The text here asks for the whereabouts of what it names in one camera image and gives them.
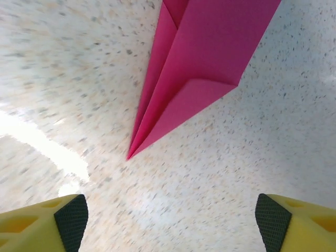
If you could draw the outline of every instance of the pink paper airplane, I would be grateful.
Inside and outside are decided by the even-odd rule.
[[[128,158],[239,84],[281,0],[163,0]]]

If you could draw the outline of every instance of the speckled floor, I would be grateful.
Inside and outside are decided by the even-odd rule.
[[[335,6],[283,0],[240,87],[126,162],[160,0],[2,0],[0,212],[85,193],[81,251],[265,251],[259,193],[336,207]]]

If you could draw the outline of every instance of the black mesh pad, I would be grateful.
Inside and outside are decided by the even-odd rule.
[[[54,214],[66,252],[78,252],[88,222],[88,206],[80,194]]]
[[[260,194],[256,220],[267,252],[280,252],[292,214],[268,197]]]

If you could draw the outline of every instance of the terrazzo floor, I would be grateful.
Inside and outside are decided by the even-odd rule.
[[[84,193],[80,251],[265,251],[259,193],[336,207],[336,1],[283,0],[239,88],[125,157],[160,0],[1,0],[0,212]]]

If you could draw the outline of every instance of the yellow plastic part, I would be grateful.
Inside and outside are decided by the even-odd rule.
[[[76,195],[0,214],[0,252],[65,252],[54,213]]]
[[[292,213],[281,252],[336,252],[336,210],[268,195]]]

